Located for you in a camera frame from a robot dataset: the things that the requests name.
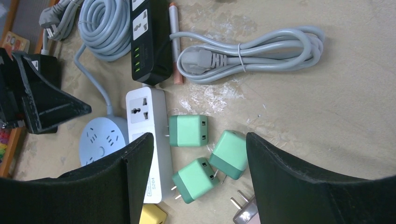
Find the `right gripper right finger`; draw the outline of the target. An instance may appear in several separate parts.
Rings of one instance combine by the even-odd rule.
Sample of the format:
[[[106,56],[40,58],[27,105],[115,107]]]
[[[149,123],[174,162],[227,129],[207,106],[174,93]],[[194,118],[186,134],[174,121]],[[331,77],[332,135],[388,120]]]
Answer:
[[[246,136],[247,158],[263,224],[393,224],[396,178],[336,173]]]

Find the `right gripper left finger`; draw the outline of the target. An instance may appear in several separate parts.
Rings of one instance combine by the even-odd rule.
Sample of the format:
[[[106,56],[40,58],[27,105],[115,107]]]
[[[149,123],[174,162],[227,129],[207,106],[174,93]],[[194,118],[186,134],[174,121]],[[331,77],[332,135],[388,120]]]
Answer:
[[[58,178],[0,180],[3,224],[137,224],[147,188],[154,137]]]

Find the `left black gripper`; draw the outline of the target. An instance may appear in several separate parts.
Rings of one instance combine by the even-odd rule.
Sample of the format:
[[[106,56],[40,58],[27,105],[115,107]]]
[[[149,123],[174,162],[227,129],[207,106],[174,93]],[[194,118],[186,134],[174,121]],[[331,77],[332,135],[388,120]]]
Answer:
[[[55,87],[29,54],[0,49],[0,127],[26,125],[31,134],[56,133],[59,125],[92,112],[90,105]]]

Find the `yellow charger plug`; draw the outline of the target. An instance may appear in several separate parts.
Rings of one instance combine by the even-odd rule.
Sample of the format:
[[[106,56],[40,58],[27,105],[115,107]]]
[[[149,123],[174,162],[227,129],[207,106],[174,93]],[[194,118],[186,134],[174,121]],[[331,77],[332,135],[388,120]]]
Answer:
[[[144,204],[139,224],[164,224],[167,213],[156,204]]]

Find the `round blue power hub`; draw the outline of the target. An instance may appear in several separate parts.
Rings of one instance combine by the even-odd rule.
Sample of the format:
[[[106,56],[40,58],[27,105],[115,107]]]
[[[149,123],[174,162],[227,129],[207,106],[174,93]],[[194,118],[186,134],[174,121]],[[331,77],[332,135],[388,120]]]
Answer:
[[[98,117],[87,123],[79,140],[79,158],[86,166],[129,143],[127,120],[115,116]]]

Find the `green charger plug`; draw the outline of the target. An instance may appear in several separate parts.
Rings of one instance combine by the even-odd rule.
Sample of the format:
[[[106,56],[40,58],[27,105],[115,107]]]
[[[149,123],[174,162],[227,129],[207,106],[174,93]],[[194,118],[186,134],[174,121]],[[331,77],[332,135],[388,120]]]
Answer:
[[[226,177],[238,180],[248,167],[246,136],[233,130],[224,130],[209,163]]]

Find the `short black power strip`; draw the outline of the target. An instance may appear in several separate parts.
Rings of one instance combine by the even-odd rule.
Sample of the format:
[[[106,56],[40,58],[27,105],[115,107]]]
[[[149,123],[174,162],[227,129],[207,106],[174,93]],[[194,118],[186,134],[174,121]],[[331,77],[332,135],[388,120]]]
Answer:
[[[132,79],[157,85],[173,73],[169,3],[131,0],[130,19]]]

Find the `long black power strip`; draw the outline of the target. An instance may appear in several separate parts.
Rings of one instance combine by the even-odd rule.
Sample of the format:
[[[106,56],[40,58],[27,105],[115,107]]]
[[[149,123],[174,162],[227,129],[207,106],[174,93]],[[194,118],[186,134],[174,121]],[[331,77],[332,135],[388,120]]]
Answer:
[[[33,66],[55,87],[61,89],[61,64],[54,56],[29,54]]]

